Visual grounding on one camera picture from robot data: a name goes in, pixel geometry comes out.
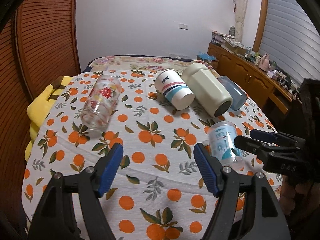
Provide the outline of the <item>person's right hand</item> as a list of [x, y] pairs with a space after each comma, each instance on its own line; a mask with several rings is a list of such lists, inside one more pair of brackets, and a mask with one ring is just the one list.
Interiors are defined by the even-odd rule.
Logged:
[[319, 208], [319, 183], [298, 184], [283, 176], [279, 203], [285, 215], [296, 210], [306, 216]]

